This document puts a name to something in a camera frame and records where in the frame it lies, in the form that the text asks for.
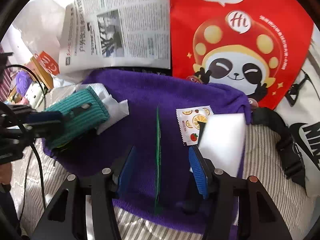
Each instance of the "panda face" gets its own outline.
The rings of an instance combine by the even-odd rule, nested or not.
[[[253,94],[266,78],[263,63],[240,52],[215,53],[203,65],[212,72],[210,83],[229,85],[246,95]]]

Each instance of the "panda mouth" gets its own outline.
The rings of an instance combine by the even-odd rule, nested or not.
[[[236,77],[236,78],[230,78],[230,79],[232,79],[232,80],[243,80],[244,78],[237,79],[237,77]]]

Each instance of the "newspaper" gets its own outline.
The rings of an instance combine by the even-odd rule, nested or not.
[[[66,8],[59,71],[170,69],[169,0],[75,0]]]

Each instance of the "red tag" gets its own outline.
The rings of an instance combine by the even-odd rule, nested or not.
[[[52,75],[57,75],[60,73],[59,65],[50,55],[48,55],[44,51],[40,53],[36,60],[48,73]]]
[[[313,21],[296,0],[170,0],[173,75],[274,109],[306,59]]]

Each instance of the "orange slice illustration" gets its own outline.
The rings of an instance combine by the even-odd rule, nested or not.
[[[186,126],[189,127],[189,128],[192,128],[192,125],[191,125],[191,123],[189,122],[189,120],[186,121]]]
[[[207,115],[210,115],[210,111],[209,111],[208,108],[203,108],[203,110],[205,111],[205,113],[206,113]]]
[[[191,114],[192,113],[192,110],[189,110],[189,111],[185,111],[185,112],[182,112],[183,114],[185,114],[185,115],[189,115],[189,114]]]
[[[200,125],[198,124],[198,122],[207,122],[207,121],[208,119],[202,114],[195,115],[195,117],[192,119],[193,125],[198,130],[200,130]]]

